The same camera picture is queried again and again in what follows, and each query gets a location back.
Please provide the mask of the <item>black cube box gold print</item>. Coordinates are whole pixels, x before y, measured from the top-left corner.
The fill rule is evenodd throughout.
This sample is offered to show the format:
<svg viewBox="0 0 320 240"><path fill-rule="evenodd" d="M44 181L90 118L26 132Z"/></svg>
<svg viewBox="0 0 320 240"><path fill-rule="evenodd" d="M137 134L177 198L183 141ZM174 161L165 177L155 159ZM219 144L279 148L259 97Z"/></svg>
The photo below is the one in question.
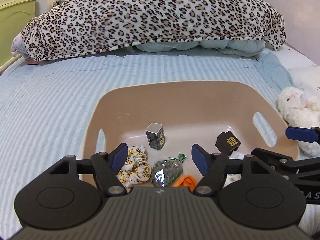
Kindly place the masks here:
<svg viewBox="0 0 320 240"><path fill-rule="evenodd" d="M221 154L230 156L241 145L241 142L231 132L222 132L216 138L215 146Z"/></svg>

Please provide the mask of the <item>orange cloth item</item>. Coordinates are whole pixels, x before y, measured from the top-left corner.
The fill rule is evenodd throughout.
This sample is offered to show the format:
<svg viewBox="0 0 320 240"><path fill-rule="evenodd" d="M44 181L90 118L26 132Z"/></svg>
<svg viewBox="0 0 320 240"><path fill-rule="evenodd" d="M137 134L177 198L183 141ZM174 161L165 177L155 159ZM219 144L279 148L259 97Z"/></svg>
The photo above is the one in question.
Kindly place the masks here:
<svg viewBox="0 0 320 240"><path fill-rule="evenodd" d="M197 185L196 179L191 175L180 176L173 184L172 187L188 187L193 191Z"/></svg>

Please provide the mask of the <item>sunflower print scrunchie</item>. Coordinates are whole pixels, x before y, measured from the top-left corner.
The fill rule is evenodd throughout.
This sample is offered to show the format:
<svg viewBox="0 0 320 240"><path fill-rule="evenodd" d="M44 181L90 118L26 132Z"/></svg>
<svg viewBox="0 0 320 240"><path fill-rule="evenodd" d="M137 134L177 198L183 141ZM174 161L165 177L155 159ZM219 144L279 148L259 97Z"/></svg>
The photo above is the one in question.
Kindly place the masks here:
<svg viewBox="0 0 320 240"><path fill-rule="evenodd" d="M147 182L151 177L148 155L143 145L128 149L127 159L117 174L117 178L128 190L135 185Z"/></svg>

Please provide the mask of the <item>green dried tea packet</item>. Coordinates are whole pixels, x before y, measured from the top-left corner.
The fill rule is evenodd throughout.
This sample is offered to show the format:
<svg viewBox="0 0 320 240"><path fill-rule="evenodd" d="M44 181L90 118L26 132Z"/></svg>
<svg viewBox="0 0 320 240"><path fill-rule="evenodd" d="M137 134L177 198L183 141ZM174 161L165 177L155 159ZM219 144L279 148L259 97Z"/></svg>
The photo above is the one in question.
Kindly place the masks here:
<svg viewBox="0 0 320 240"><path fill-rule="evenodd" d="M187 155L180 153L176 158L167 157L153 164L152 184L154 187L169 187L183 173L183 163Z"/></svg>

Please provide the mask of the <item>small blue printed box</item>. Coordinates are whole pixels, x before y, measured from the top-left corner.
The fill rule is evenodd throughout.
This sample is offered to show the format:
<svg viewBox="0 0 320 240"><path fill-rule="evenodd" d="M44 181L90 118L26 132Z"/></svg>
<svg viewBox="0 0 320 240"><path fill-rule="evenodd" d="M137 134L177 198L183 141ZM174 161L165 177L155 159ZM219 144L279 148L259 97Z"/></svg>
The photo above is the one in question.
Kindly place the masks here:
<svg viewBox="0 0 320 240"><path fill-rule="evenodd" d="M164 128L162 124L152 122L145 130L149 146L160 151L165 144Z"/></svg>

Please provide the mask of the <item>white fluffy plush toy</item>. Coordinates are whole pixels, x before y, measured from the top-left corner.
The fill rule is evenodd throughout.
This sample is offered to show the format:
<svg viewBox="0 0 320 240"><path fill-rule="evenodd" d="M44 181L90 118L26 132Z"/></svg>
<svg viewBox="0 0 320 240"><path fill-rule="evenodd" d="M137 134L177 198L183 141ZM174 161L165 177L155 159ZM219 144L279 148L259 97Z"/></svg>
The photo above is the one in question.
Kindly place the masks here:
<svg viewBox="0 0 320 240"><path fill-rule="evenodd" d="M295 87L284 88L278 96L277 108L288 126L319 127L319 95ZM298 141L301 154L319 157L319 144Z"/></svg>

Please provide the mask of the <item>beige plastic storage basket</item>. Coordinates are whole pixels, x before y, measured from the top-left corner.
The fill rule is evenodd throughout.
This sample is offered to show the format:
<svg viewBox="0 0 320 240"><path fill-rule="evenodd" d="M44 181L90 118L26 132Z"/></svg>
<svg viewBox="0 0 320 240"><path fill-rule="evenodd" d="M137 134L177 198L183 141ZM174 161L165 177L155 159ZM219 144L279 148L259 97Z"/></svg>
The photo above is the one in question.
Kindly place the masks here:
<svg viewBox="0 0 320 240"><path fill-rule="evenodd" d="M191 154L199 144L216 152L217 136L231 131L240 140L239 151L249 154L255 148L268 149L255 127L253 117L260 113L276 135L271 151L298 157L298 145L285 137L286 123L274 107L252 87L227 81L181 81L117 88L98 102L87 128L84 158L97 153L99 132L103 132L103 151L119 144L148 147L146 129L151 123L164 127L161 150L147 148L148 161L154 164L178 154Z"/></svg>

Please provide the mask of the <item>white pillow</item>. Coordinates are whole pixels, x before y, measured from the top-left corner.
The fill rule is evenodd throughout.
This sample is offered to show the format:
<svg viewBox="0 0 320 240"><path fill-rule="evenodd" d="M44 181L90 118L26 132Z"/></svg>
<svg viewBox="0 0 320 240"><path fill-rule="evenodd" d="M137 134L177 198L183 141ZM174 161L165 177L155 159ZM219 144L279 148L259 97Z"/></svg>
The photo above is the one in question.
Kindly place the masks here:
<svg viewBox="0 0 320 240"><path fill-rule="evenodd" d="M287 45L283 45L278 51L271 52L290 73L297 88L312 90L319 94L320 75L318 65Z"/></svg>

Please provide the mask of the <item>striped light blue bedsheet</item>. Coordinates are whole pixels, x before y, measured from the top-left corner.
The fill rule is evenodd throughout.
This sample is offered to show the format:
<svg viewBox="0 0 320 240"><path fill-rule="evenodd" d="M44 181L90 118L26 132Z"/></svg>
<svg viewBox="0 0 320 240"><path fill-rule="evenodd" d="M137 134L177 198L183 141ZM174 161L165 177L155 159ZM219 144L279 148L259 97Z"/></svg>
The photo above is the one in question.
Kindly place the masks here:
<svg viewBox="0 0 320 240"><path fill-rule="evenodd" d="M275 53L243 58L195 48L166 53L119 50L39 64L1 75L1 237L21 228L16 194L68 154L81 157L99 99L118 87L187 80L245 83L275 104L280 91L303 87Z"/></svg>

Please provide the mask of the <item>teal quilted duvet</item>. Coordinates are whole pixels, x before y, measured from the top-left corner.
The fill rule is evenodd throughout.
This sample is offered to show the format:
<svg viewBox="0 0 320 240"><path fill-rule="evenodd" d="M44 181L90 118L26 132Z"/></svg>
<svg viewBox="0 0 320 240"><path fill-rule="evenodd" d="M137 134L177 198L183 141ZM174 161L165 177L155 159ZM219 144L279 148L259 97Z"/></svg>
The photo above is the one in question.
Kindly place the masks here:
<svg viewBox="0 0 320 240"><path fill-rule="evenodd" d="M203 49L214 49L225 55L236 55L242 57L253 57L265 48L266 42L263 40L249 41L227 41L227 40L206 40L196 42L150 42L135 45L144 52L168 52L171 50L189 50L196 47Z"/></svg>

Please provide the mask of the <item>leopard print blanket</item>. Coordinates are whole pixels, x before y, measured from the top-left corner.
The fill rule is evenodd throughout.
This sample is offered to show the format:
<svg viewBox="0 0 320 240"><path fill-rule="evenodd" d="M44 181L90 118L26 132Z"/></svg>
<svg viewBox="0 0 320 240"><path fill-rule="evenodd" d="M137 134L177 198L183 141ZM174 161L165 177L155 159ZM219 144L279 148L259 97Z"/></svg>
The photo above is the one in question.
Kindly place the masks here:
<svg viewBox="0 0 320 240"><path fill-rule="evenodd" d="M263 0L64 0L21 32L35 61L150 42L286 40L281 13Z"/></svg>

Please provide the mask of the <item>green plastic storage bin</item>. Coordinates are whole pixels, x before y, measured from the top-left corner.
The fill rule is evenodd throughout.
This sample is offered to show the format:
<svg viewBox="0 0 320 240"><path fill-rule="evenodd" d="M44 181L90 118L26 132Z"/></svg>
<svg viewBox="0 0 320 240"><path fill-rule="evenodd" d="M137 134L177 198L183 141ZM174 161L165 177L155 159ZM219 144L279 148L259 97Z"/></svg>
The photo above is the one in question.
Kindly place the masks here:
<svg viewBox="0 0 320 240"><path fill-rule="evenodd" d="M25 25L35 17L36 0L19 0L1 5L1 67L12 58L11 43Z"/></svg>

